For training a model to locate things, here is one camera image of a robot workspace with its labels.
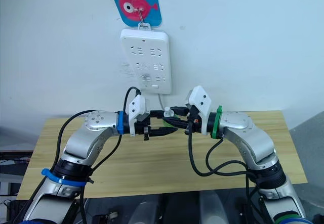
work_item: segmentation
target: table surface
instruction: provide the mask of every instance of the table surface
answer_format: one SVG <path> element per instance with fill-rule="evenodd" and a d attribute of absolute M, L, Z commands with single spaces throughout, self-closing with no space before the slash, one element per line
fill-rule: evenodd
<path fill-rule="evenodd" d="M 283 170 L 293 184 L 306 183 L 307 179 L 290 137 L 281 111 L 248 112 L 255 125 L 264 129 L 273 139 Z M 57 135 L 66 119 L 48 119 L 39 137 L 32 155 L 17 199 L 29 199 L 42 180 L 41 170 L 50 168 L 54 160 Z M 76 118 L 66 128 L 61 150 L 67 139 L 83 123 Z M 152 126 L 161 126 L 161 120 L 153 120 Z M 106 156 L 115 146 L 118 137 L 110 138 L 97 162 Z M 193 154 L 197 167 L 207 171 L 205 156 L 215 143 L 210 136 L 193 135 Z M 237 148 L 224 141 L 212 154 L 211 166 L 228 160 L 242 160 Z M 243 170 L 238 164 L 223 168 L 223 171 Z M 92 175 L 94 184 L 87 184 L 85 198 L 112 196 L 131 196 L 210 189 L 228 189 L 245 187 L 245 177 L 209 176 L 200 177 L 191 168 L 188 156 L 188 137 L 184 130 L 164 137 L 151 137 L 143 141 L 143 136 L 122 138 L 120 147 Z"/>

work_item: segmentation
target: black cable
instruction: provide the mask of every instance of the black cable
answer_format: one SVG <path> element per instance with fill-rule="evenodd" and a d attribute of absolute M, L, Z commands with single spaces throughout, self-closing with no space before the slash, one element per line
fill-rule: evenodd
<path fill-rule="evenodd" d="M 0 195 L 0 196 L 8 196 L 8 197 L 10 197 L 10 196 L 17 196 L 17 194 L 15 194 L 15 195 Z"/>
<path fill-rule="evenodd" d="M 130 88 L 127 90 L 126 95 L 125 95 L 125 99 L 124 99 L 124 106 L 123 106 L 123 111 L 124 111 L 124 112 L 125 112 L 125 110 L 126 110 L 126 103 L 127 103 L 128 94 L 130 94 L 130 91 L 131 91 L 132 89 L 136 90 L 136 94 L 140 94 L 140 90 L 139 90 L 137 87 L 135 87 L 135 86 L 132 86 L 132 87 L 130 87 Z"/>
<path fill-rule="evenodd" d="M 2 159 L 2 160 L 5 160 L 3 162 L 7 162 L 7 161 L 20 161 L 20 162 L 29 162 L 30 160 L 25 160 L 25 159 Z"/>
<path fill-rule="evenodd" d="M 124 98 L 124 105 L 123 105 L 123 112 L 125 113 L 125 110 L 126 110 L 126 105 L 127 105 L 127 99 L 128 99 L 128 95 L 130 94 L 130 92 L 131 92 L 131 90 L 136 90 L 136 94 L 139 94 L 140 93 L 140 90 L 137 88 L 137 87 L 135 87 L 135 86 L 132 86 L 132 87 L 130 87 L 128 90 L 127 90 L 127 92 L 126 92 L 126 95 L 125 95 L 125 98 Z M 98 168 L 98 167 L 100 167 L 100 165 L 101 164 L 103 164 L 112 154 L 114 154 L 114 152 L 117 150 L 117 148 L 119 147 L 119 145 L 120 145 L 120 142 L 122 141 L 122 136 L 123 135 L 119 135 L 119 138 L 118 138 L 118 142 L 117 142 L 117 144 L 116 144 L 116 146 L 114 147 L 114 149 L 112 149 L 112 151 L 107 155 L 107 156 L 105 156 L 104 157 L 104 159 L 102 159 L 93 169 L 92 169 L 92 171 L 91 171 L 91 174 L 90 175 L 92 175 L 92 173 Z"/>
<path fill-rule="evenodd" d="M 191 166 L 193 168 L 193 170 L 199 175 L 199 176 L 210 176 L 212 174 L 217 174 L 217 175 L 220 175 L 220 176 L 235 176 L 235 175 L 241 175 L 241 174 L 245 174 L 246 175 L 246 196 L 247 196 L 247 199 L 248 199 L 248 208 L 251 210 L 251 214 L 254 218 L 254 221 L 255 223 L 257 224 L 260 224 L 258 222 L 258 220 L 255 218 L 254 214 L 253 214 L 253 210 L 251 207 L 253 207 L 255 209 L 255 211 L 260 215 L 260 217 L 263 219 L 263 216 L 260 212 L 260 210 L 255 206 L 255 204 L 252 202 L 251 200 L 251 197 L 257 192 L 257 186 L 252 190 L 252 192 L 250 193 L 249 191 L 249 176 L 252 177 L 253 179 L 256 179 L 256 175 L 250 171 L 248 171 L 248 167 L 247 165 L 244 163 L 244 162 L 241 162 L 241 161 L 238 161 L 238 160 L 231 160 L 231 161 L 227 161 L 227 162 L 224 162 L 222 164 L 220 164 L 219 166 L 215 167 L 215 168 L 212 168 L 209 164 L 209 157 L 210 157 L 210 154 L 212 153 L 213 150 L 215 150 L 223 141 L 224 139 L 221 138 L 220 141 L 218 141 L 216 144 L 214 144 L 207 152 L 206 154 L 206 157 L 205 157 L 205 163 L 206 163 L 206 166 L 207 168 L 209 169 L 209 172 L 207 173 L 202 173 L 200 172 L 197 167 L 195 166 L 195 163 L 194 163 L 194 160 L 193 160 L 193 153 L 192 153 L 192 121 L 190 121 L 188 123 L 188 131 L 189 131 L 189 134 L 188 134 L 188 149 L 189 149 L 189 158 L 190 158 L 190 163 L 191 163 Z M 230 165 L 230 164 L 233 164 L 233 163 L 236 163 L 236 164 L 240 164 L 242 165 L 246 171 L 237 171 L 237 172 L 218 172 L 219 169 L 227 166 L 227 165 Z"/>
<path fill-rule="evenodd" d="M 126 109 L 126 103 L 127 103 L 127 98 L 128 98 L 128 95 L 130 93 L 130 91 L 132 89 L 135 89 L 136 90 L 136 94 L 140 94 L 140 90 L 137 88 L 137 87 L 130 87 L 127 92 L 126 92 L 126 96 L 125 96 L 125 100 L 124 100 L 124 106 L 123 106 L 123 111 L 125 111 Z M 71 116 L 61 127 L 60 131 L 59 131 L 59 135 L 58 135 L 58 138 L 57 138 L 57 145 L 56 145 L 56 154 L 55 154 L 55 158 L 54 158 L 54 162 L 53 162 L 53 165 L 50 169 L 50 172 L 52 172 L 54 170 L 54 167 L 55 165 L 57 164 L 58 160 L 59 160 L 59 155 L 60 155 L 60 149 L 61 149 L 61 140 L 62 140 L 62 136 L 63 136 L 63 132 L 66 128 L 66 126 L 73 120 L 75 119 L 76 117 L 82 115 L 82 114 L 85 114 L 85 113 L 90 113 L 90 112 L 93 112 L 94 110 L 85 110 L 85 111 L 81 111 L 79 113 L 76 113 L 74 114 L 73 116 Z M 120 142 L 122 140 L 122 136 L 120 135 L 119 136 L 119 139 L 118 139 L 118 142 L 117 142 L 117 145 L 115 146 L 115 148 L 102 160 L 100 161 L 95 167 L 94 167 L 94 170 L 97 169 L 105 160 L 107 160 L 118 148 L 118 146 L 120 145 Z M 42 181 L 39 183 L 39 185 L 36 187 L 35 191 L 32 193 L 32 195 L 30 196 L 30 199 L 26 202 L 26 204 L 24 205 L 24 207 L 21 209 L 21 211 L 18 213 L 18 215 L 16 216 L 16 218 L 14 219 L 13 223 L 15 223 L 15 221 L 17 221 L 18 217 L 23 213 L 23 210 L 26 209 L 26 207 L 32 203 L 35 195 L 37 194 L 37 192 L 39 191 L 39 189 L 41 188 L 41 186 L 43 185 L 44 181 L 45 181 L 46 177 L 44 177 L 42 179 Z M 84 210 L 84 206 L 81 205 L 80 207 L 81 209 L 81 212 L 82 212 L 82 209 L 83 209 L 83 212 L 85 211 Z"/>
<path fill-rule="evenodd" d="M 225 166 L 227 166 L 229 164 L 232 164 L 232 163 L 238 163 L 238 164 L 241 164 L 243 166 L 245 165 L 245 163 L 237 161 L 237 160 L 224 162 L 221 165 L 217 166 L 216 168 L 212 169 L 210 167 L 210 165 L 208 164 L 208 158 L 207 158 L 207 159 L 205 159 L 205 161 L 207 162 L 207 164 L 208 164 L 208 166 L 210 168 L 210 171 L 206 172 L 206 173 L 200 172 L 197 169 L 197 167 L 196 167 L 196 165 L 194 163 L 194 160 L 193 160 L 193 153 L 192 153 L 192 125 L 193 125 L 193 122 L 189 121 L 189 123 L 188 123 L 188 130 L 189 130 L 189 133 L 188 133 L 188 149 L 189 149 L 189 159 L 190 159 L 191 167 L 193 168 L 195 173 L 197 173 L 199 176 L 202 176 L 202 177 L 211 176 L 213 174 L 218 174 L 218 175 L 222 175 L 222 176 L 236 176 L 236 175 L 241 175 L 241 174 L 248 174 L 248 175 L 250 175 L 252 177 L 255 177 L 255 174 L 253 174 L 252 172 L 249 172 L 249 171 L 218 172 L 219 169 L 221 169 L 221 168 L 223 168 L 223 167 L 225 167 Z"/>
<path fill-rule="evenodd" d="M 39 189 L 41 188 L 41 186 L 43 185 L 44 181 L 46 179 L 46 176 L 43 177 L 42 181 L 37 185 L 36 189 L 34 190 L 34 192 L 31 194 L 29 200 L 24 204 L 24 206 L 21 208 L 20 212 L 17 214 L 17 216 L 15 217 L 15 219 L 13 220 L 13 224 L 15 224 L 17 221 L 21 222 L 24 218 L 24 216 L 21 215 L 25 215 L 27 209 L 29 208 L 29 206 L 31 205 L 31 203 L 33 202 L 37 192 L 39 191 Z"/>
<path fill-rule="evenodd" d="M 9 209 L 9 206 L 5 202 L 1 202 L 0 205 L 1 204 L 5 205 Z"/>
<path fill-rule="evenodd" d="M 85 110 L 85 111 L 81 111 L 78 112 L 74 115 L 72 115 L 67 121 L 65 121 L 65 123 L 62 125 L 59 135 L 57 137 L 57 143 L 56 143 L 56 153 L 55 153 L 55 158 L 54 158 L 54 162 L 53 165 L 50 169 L 50 172 L 52 172 L 54 170 L 55 165 L 57 164 L 58 160 L 59 160 L 59 156 L 60 156 L 60 149 L 61 149 L 61 141 L 62 141 L 62 136 L 63 136 L 63 132 L 66 128 L 66 126 L 75 118 L 77 118 L 78 116 L 82 115 L 82 114 L 86 114 L 86 113 L 90 113 L 93 112 L 94 110 Z"/>
<path fill-rule="evenodd" d="M 98 167 L 100 167 L 100 165 L 102 164 L 102 163 L 104 163 L 104 161 L 106 161 L 112 154 L 114 154 L 114 152 L 117 150 L 117 148 L 119 147 L 119 145 L 120 145 L 120 142 L 122 141 L 122 136 L 123 135 L 119 135 L 119 138 L 118 138 L 118 142 L 117 142 L 117 144 L 116 144 L 116 146 L 114 147 L 114 149 L 112 149 L 112 151 L 107 155 L 107 156 L 105 156 L 104 157 L 104 159 L 102 159 L 93 169 L 92 169 L 92 171 L 91 171 L 91 174 L 98 168 Z"/>
<path fill-rule="evenodd" d="M 84 194 L 85 194 L 85 187 L 82 186 L 81 193 L 80 193 L 80 211 L 81 211 L 83 224 L 87 224 L 87 217 L 86 217 L 85 204 L 84 204 Z"/>

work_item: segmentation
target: pink fish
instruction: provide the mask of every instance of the pink fish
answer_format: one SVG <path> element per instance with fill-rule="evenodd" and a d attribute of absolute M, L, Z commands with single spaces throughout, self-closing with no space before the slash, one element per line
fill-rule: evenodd
<path fill-rule="evenodd" d="M 141 21 L 138 9 L 143 19 L 147 17 L 151 8 L 157 10 L 157 4 L 151 6 L 146 0 L 119 0 L 119 6 L 125 16 L 134 21 Z"/>

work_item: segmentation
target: blue ring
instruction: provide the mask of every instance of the blue ring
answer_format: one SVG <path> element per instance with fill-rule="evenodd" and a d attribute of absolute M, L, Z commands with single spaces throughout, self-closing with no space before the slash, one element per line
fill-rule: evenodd
<path fill-rule="evenodd" d="M 310 222 L 306 219 L 298 218 L 298 217 L 291 217 L 291 218 L 285 219 L 285 220 L 281 221 L 280 224 L 289 224 L 294 221 L 299 221 L 299 222 L 307 223 L 307 224 L 313 224 L 312 222 Z"/>
<path fill-rule="evenodd" d="M 124 120 L 124 112 L 123 111 L 119 111 L 119 113 L 118 113 L 117 130 L 118 130 L 118 133 L 120 135 L 123 135 L 124 134 L 124 124 L 123 124 L 123 120 Z"/>
<path fill-rule="evenodd" d="M 48 177 L 50 180 L 57 182 L 63 185 L 70 185 L 75 187 L 83 187 L 86 186 L 87 182 L 80 182 L 80 181 L 71 181 L 71 180 L 63 180 L 59 177 L 54 176 L 48 168 L 44 168 L 42 170 L 42 175 Z"/>

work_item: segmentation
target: power strip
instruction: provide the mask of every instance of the power strip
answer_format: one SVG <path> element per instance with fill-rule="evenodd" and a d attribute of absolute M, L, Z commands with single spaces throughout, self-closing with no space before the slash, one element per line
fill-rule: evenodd
<path fill-rule="evenodd" d="M 169 37 L 161 31 L 123 29 L 121 44 L 140 89 L 156 94 L 170 94 L 171 67 Z"/>

